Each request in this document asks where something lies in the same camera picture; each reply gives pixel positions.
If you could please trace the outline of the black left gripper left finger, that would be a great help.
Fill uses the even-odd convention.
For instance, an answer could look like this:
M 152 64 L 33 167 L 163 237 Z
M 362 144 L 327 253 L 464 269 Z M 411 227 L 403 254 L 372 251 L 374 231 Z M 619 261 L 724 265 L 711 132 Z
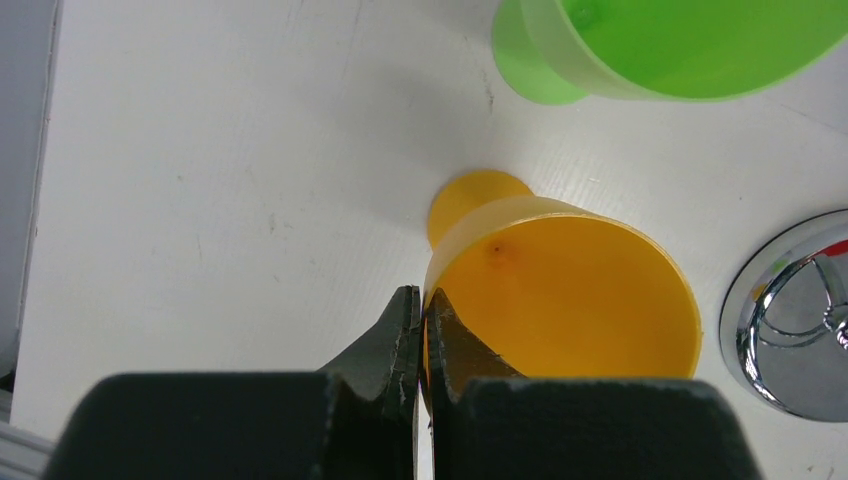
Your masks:
M 308 372 L 127 373 L 72 414 L 47 479 L 412 479 L 421 300 Z

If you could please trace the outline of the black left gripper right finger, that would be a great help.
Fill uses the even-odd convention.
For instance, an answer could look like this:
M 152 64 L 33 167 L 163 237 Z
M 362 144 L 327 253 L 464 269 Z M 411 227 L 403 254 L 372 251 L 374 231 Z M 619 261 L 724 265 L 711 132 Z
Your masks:
M 529 378 L 460 320 L 424 313 L 438 479 L 758 479 L 722 395 L 693 380 Z

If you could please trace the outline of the orange plastic wine glass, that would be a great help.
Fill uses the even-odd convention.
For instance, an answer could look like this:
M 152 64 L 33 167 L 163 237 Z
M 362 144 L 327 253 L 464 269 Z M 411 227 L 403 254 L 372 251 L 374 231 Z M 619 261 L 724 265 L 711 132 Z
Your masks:
M 694 293 L 654 240 L 620 221 L 476 170 L 435 196 L 424 301 L 520 374 L 691 379 L 702 345 Z

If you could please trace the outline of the chrome wine glass rack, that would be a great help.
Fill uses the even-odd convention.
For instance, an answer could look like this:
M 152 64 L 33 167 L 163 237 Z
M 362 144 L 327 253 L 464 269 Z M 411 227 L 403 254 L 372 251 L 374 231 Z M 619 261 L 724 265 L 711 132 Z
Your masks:
M 846 422 L 846 210 L 784 230 L 747 261 L 725 296 L 719 341 L 730 374 L 763 403 Z

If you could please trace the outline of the green plastic wine glass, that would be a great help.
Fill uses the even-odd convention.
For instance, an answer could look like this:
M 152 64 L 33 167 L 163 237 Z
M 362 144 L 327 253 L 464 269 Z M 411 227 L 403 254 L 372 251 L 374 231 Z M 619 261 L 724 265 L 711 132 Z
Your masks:
M 536 104 L 717 102 L 789 79 L 846 37 L 843 1 L 504 1 L 492 50 Z

